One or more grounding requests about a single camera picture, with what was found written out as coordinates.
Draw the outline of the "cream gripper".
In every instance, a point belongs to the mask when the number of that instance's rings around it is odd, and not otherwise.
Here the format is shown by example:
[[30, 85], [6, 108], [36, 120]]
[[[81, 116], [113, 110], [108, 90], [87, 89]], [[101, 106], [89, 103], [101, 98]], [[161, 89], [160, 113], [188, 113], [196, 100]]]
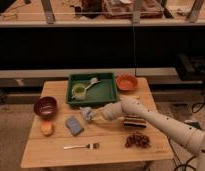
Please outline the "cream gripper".
[[124, 115], [124, 112], [122, 110], [122, 105], [120, 102], [116, 103], [109, 103], [105, 105], [103, 108], [94, 109], [93, 113], [95, 114], [101, 114], [102, 115], [96, 115], [93, 117], [93, 120], [116, 120], [119, 117], [122, 117]]

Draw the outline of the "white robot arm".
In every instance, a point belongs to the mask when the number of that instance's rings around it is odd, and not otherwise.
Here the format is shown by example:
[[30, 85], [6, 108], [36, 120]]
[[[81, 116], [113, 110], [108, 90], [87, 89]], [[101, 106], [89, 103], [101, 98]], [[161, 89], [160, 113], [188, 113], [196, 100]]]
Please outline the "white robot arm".
[[126, 96], [116, 103], [109, 103], [100, 108], [100, 115], [105, 120], [116, 120], [124, 114], [134, 114], [145, 119], [197, 157], [196, 171], [205, 171], [205, 131], [149, 110], [140, 100], [131, 96]]

